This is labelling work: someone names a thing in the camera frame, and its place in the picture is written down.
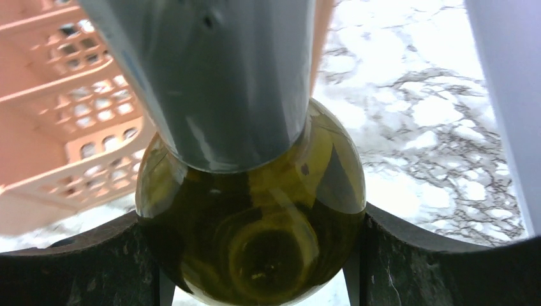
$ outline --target bottle neck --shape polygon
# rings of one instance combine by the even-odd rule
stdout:
[[[79,3],[183,163],[246,171],[301,134],[315,0]]]

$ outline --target marble surface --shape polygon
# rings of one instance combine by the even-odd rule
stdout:
[[[368,200],[482,245],[526,237],[460,0],[338,0],[315,98],[346,126]],[[46,247],[133,209],[133,195],[19,237]],[[178,291],[175,306],[202,305]],[[349,305],[343,275],[298,305]]]

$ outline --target glass bottle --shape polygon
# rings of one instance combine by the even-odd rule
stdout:
[[[158,134],[136,191],[164,272],[209,305],[289,305],[340,271],[364,175],[309,99],[313,0],[80,0]]]

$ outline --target white marble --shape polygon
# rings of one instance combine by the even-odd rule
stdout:
[[[525,237],[462,1],[338,0],[315,98],[356,143],[372,204],[476,244]],[[46,247],[131,209],[133,195],[0,237],[0,251]],[[174,305],[203,304],[177,291]],[[299,305],[349,305],[343,275]]]

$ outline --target gray cylinder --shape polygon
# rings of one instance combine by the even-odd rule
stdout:
[[[314,0],[79,0],[173,155],[233,173],[305,124]]]
[[[524,227],[541,236],[541,2],[465,0]]]

